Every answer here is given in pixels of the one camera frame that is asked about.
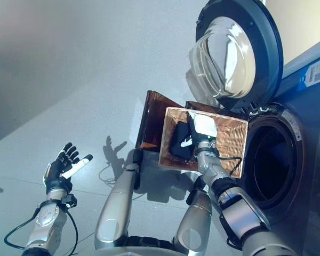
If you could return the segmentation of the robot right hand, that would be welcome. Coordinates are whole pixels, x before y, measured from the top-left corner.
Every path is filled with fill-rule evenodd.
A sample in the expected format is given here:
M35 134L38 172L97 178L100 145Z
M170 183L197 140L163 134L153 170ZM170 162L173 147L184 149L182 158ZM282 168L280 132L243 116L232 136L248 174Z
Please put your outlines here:
M197 146L202 141L212 141L217 138L217 127L212 117L188 112L189 136L180 144L180 147Z

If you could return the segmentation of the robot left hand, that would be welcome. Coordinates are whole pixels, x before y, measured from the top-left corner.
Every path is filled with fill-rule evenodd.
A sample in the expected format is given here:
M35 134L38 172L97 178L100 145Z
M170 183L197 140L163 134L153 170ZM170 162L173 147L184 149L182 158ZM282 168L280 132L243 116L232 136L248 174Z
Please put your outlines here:
M55 160L48 164L43 176L46 194L56 189L62 189L67 194L71 192L71 177L93 159L91 154L82 159L78 155L76 146L69 142L59 151Z

